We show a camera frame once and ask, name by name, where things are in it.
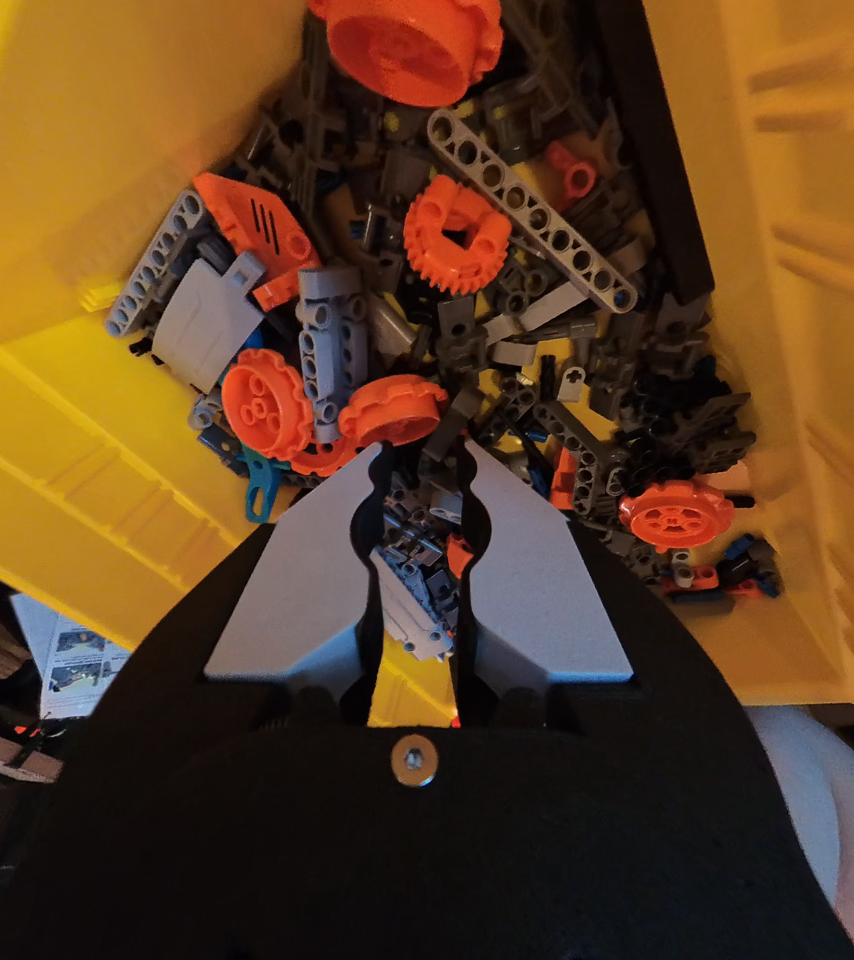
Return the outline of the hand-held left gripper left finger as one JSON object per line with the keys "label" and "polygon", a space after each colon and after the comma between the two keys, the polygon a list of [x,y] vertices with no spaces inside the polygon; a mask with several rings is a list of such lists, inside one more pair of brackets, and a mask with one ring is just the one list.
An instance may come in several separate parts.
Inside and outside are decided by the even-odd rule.
{"label": "hand-held left gripper left finger", "polygon": [[351,541],[351,523],[374,491],[374,442],[275,525],[211,654],[218,681],[321,687],[345,692],[361,677],[357,628],[369,574]]}

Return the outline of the orange toothed wheel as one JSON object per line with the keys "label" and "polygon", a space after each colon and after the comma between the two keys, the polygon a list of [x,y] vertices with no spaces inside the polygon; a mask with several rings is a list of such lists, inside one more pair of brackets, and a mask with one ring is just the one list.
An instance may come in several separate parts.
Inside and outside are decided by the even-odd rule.
{"label": "orange toothed wheel", "polygon": [[735,506],[706,484],[671,480],[652,483],[635,497],[622,497],[620,522],[658,552],[708,545],[733,522]]}
{"label": "orange toothed wheel", "polygon": [[290,468],[302,475],[315,474],[321,478],[330,477],[353,460],[363,450],[348,437],[339,437],[333,442],[320,442],[313,439],[296,453],[289,461]]}
{"label": "orange toothed wheel", "polygon": [[380,440],[402,446],[429,436],[448,405],[448,393],[419,375],[386,376],[352,394],[338,428],[358,447]]}
{"label": "orange toothed wheel", "polygon": [[221,389],[228,422],[248,448],[291,462],[313,440],[313,408],[300,373],[266,348],[242,351]]}

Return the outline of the yellow plastic bin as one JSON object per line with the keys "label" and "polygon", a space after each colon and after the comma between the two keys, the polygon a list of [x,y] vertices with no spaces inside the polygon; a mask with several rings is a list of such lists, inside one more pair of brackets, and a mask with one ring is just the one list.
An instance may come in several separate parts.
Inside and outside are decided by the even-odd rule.
{"label": "yellow plastic bin", "polygon": [[[854,2],[645,2],[785,592],[690,628],[747,704],[854,704]],[[299,58],[302,2],[0,2],[0,580],[135,648],[252,527],[104,308]]]}

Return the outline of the printed paper sheets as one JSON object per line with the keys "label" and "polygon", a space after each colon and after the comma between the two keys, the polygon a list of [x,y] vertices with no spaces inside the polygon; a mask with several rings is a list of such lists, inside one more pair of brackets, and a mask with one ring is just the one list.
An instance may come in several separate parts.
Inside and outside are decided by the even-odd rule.
{"label": "printed paper sheets", "polygon": [[23,593],[11,605],[41,678],[40,718],[90,716],[131,653]]}

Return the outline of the orange crown gear piece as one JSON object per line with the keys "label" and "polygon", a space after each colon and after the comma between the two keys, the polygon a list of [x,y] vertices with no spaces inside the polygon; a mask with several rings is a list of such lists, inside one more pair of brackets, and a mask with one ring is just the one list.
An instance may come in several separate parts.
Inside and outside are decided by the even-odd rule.
{"label": "orange crown gear piece", "polygon": [[507,255],[512,223],[467,186],[439,174],[409,207],[404,242],[410,267],[442,292],[474,294]]}

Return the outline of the orange panel piece black stripes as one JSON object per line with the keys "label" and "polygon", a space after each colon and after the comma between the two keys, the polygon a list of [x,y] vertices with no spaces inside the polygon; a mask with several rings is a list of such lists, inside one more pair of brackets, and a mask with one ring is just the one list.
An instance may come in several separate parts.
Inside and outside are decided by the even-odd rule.
{"label": "orange panel piece black stripes", "polygon": [[251,254],[265,267],[253,296],[269,311],[299,296],[299,272],[321,266],[300,223],[268,190],[225,176],[203,173],[193,186],[238,255]]}

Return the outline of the light grey holed block piece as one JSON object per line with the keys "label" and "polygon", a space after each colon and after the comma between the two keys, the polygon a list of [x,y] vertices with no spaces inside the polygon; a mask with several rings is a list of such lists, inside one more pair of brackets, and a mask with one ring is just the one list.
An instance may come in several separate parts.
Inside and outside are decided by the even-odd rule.
{"label": "light grey holed block piece", "polygon": [[330,445],[341,435],[341,411],[368,378],[367,299],[355,267],[302,269],[298,280],[304,390],[315,442]]}

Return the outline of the short grey holed beam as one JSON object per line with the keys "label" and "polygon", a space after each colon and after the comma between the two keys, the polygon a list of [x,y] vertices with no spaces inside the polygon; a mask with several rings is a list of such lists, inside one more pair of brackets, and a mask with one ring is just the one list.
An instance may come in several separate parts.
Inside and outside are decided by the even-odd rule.
{"label": "short grey holed beam", "polygon": [[189,265],[190,251],[210,232],[212,218],[193,188],[180,193],[105,320],[119,339],[141,330],[169,298]]}

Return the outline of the long light grey holed beam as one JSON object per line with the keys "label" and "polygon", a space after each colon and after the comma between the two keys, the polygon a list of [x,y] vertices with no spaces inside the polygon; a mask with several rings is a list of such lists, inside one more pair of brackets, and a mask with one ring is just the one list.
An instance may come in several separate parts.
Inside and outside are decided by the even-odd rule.
{"label": "long light grey holed beam", "polygon": [[536,252],[551,261],[578,292],[614,313],[624,314],[635,308],[635,287],[453,110],[440,107],[433,111],[427,131],[437,155],[475,186],[495,210],[505,214]]}

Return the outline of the small orange connector piece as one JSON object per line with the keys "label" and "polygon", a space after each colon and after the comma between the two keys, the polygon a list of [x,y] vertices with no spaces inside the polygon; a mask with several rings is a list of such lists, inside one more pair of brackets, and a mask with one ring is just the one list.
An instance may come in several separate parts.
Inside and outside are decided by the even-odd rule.
{"label": "small orange connector piece", "polygon": [[560,140],[553,140],[548,145],[544,159],[562,175],[562,193],[553,205],[558,213],[566,212],[592,192],[598,179],[596,168],[576,157]]}

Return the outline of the light grey curved panel piece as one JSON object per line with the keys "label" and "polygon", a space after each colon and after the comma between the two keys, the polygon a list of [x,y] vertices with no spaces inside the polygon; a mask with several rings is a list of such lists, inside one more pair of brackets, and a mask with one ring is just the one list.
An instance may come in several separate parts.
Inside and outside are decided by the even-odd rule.
{"label": "light grey curved panel piece", "polygon": [[226,274],[198,259],[187,271],[156,328],[152,353],[180,380],[204,394],[257,328],[264,314],[249,299],[265,275],[251,251]]}

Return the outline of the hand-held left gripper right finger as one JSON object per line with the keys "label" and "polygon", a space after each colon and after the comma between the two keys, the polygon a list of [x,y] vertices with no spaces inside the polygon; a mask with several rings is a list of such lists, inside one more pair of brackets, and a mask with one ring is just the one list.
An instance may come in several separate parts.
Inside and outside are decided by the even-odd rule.
{"label": "hand-held left gripper right finger", "polygon": [[565,517],[468,439],[491,535],[469,575],[475,671],[495,693],[623,683],[633,669]]}

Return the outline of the pile of building block pieces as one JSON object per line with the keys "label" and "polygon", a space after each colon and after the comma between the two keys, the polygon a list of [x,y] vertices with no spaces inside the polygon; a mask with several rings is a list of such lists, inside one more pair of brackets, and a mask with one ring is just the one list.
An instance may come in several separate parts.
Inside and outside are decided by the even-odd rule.
{"label": "pile of building block pieces", "polygon": [[[276,194],[311,240],[319,268],[360,270],[362,386],[406,374],[448,393],[433,432],[406,443],[413,450],[393,474],[374,553],[437,615],[455,651],[472,550],[461,531],[454,444],[472,436],[554,508],[596,530],[674,605],[725,611],[738,596],[776,597],[772,550],[762,540],[747,534],[714,566],[692,567],[690,549],[658,552],[618,517],[621,498],[652,483],[707,485],[756,440],[738,422],[749,393],[734,393],[718,376],[709,350],[713,276],[646,18],[638,2],[590,2],[586,21],[570,2],[500,3],[496,66],[458,102],[435,108],[390,100],[348,76],[333,60],[325,21],[308,7],[282,96],[261,108],[233,161],[210,172]],[[553,140],[596,168],[592,192],[559,214],[635,287],[634,309],[614,313],[578,292],[513,223],[502,269],[474,294],[442,292],[410,267],[404,223],[434,177],[484,198],[433,150],[427,124],[438,108],[454,111],[553,209],[563,186],[544,159]],[[208,212],[210,232],[169,298],[142,329],[121,337],[139,335],[130,352],[171,374],[152,347],[174,292],[198,259],[225,275],[240,256]],[[228,369],[241,352],[267,349],[302,376],[300,293],[265,311],[255,288],[249,299],[264,316],[214,390],[177,378],[195,393],[191,428],[242,477],[242,442],[221,398]]]}

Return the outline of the large orange wheel hub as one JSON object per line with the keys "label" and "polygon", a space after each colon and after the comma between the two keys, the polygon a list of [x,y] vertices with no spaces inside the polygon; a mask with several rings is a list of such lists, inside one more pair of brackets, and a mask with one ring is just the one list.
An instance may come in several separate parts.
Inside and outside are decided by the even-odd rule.
{"label": "large orange wheel hub", "polygon": [[497,64],[499,1],[310,1],[336,64],[386,98],[415,107],[458,102]]}

